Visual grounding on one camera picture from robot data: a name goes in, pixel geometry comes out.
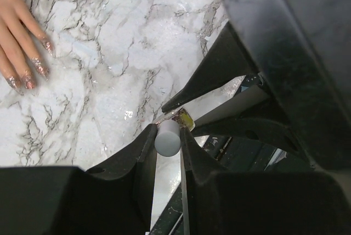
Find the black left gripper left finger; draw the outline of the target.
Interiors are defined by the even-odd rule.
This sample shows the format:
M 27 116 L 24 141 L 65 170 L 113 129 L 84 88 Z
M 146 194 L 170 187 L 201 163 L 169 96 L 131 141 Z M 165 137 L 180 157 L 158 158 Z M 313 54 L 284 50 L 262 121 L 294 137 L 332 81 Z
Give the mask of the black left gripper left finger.
M 102 163 L 1 168 L 1 234 L 144 234 L 154 196 L 157 126 Z

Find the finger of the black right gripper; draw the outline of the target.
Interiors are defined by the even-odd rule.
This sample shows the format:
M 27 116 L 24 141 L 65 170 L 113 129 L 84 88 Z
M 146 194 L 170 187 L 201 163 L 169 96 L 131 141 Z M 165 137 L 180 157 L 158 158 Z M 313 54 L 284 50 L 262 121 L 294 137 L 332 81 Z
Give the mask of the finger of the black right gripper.
M 309 162 L 291 127 L 275 120 L 263 118 L 221 119 L 204 125 L 196 125 L 193 129 L 193 135 L 216 135 L 259 141 L 292 153 Z

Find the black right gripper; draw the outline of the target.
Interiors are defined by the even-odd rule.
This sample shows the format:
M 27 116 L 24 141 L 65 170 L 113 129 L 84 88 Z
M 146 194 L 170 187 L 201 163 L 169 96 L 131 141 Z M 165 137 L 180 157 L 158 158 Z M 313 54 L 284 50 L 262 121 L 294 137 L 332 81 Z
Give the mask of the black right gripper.
M 350 0 L 223 2 L 231 23 L 161 110 L 259 69 L 308 156 L 325 170 L 349 170 Z

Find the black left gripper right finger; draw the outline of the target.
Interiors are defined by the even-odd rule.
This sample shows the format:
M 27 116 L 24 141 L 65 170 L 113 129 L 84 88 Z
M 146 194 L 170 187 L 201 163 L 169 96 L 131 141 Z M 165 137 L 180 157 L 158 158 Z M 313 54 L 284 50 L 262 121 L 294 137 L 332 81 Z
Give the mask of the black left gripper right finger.
M 180 132 L 185 234 L 350 234 L 342 187 L 321 172 L 232 172 Z

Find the white nail polish cap brush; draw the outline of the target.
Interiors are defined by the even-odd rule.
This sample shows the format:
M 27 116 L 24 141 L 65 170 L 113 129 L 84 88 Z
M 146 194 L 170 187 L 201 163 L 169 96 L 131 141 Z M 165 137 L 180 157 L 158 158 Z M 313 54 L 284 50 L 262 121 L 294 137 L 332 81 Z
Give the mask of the white nail polish cap brush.
M 165 120 L 158 126 L 155 149 L 165 157 L 176 155 L 180 150 L 180 126 L 174 120 Z

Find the glitter nail polish bottle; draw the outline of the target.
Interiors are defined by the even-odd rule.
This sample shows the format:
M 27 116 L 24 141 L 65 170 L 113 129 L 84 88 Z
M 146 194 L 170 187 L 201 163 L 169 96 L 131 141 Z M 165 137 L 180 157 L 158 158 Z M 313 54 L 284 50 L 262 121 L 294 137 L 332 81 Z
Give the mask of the glitter nail polish bottle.
M 187 127 L 189 131 L 192 131 L 195 128 L 194 120 L 187 112 L 187 110 L 183 107 L 160 115 L 153 121 L 153 123 L 159 125 L 165 120 L 173 120 L 177 122 L 181 128 Z

